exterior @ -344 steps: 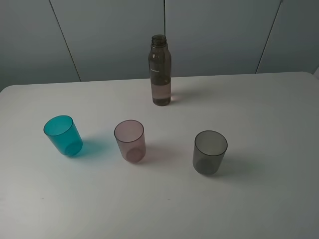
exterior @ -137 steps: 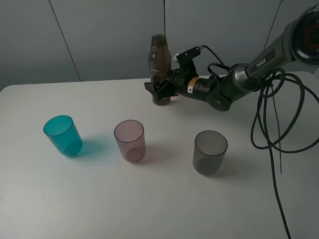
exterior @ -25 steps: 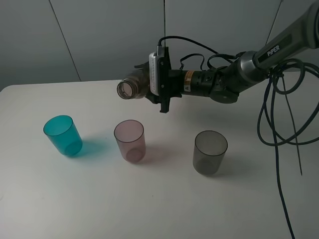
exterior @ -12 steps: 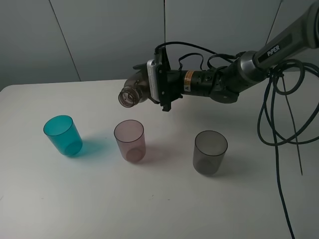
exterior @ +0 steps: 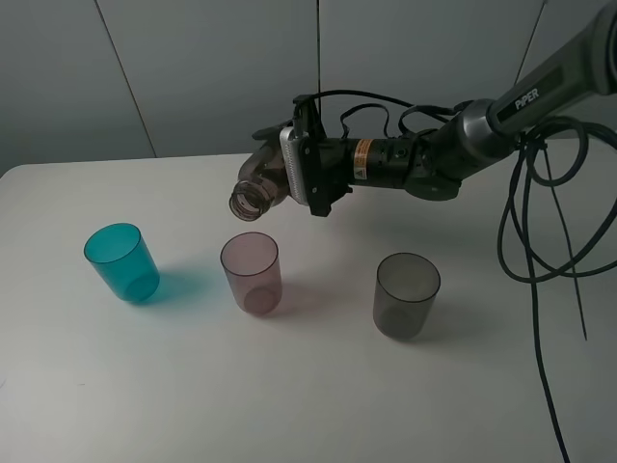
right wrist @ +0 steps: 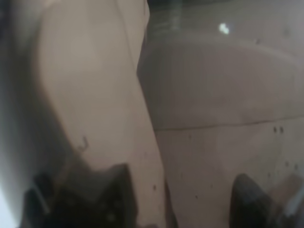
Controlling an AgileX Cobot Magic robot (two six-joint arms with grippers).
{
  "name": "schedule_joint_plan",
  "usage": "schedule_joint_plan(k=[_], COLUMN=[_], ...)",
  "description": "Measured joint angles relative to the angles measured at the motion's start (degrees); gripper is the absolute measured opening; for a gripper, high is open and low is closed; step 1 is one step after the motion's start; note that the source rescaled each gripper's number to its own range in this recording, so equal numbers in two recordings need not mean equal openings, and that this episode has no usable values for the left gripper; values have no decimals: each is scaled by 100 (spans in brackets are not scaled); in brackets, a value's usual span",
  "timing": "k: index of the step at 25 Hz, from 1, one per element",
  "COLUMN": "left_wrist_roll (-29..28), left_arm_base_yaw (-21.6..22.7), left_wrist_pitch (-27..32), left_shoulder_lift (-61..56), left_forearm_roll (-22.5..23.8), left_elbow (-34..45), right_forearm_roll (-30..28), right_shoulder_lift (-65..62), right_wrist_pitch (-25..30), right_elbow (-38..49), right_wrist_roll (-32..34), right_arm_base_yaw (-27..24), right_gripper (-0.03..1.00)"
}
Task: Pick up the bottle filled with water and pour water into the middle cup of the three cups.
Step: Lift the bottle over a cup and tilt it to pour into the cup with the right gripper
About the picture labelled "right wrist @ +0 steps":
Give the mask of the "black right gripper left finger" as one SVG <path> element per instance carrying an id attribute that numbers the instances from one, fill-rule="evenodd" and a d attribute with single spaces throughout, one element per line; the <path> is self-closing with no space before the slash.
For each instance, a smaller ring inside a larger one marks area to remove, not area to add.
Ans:
<path id="1" fill-rule="evenodd" d="M 21 228 L 135 228 L 138 207 L 129 167 L 72 169 L 62 184 L 43 172 L 23 198 Z"/>

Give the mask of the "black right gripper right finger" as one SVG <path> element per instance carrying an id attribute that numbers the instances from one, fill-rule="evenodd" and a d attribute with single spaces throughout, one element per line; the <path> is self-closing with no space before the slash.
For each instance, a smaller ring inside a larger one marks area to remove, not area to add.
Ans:
<path id="1" fill-rule="evenodd" d="M 246 174 L 232 186 L 231 228 L 302 228 L 304 226 L 304 180 L 292 175 L 265 192 Z"/>

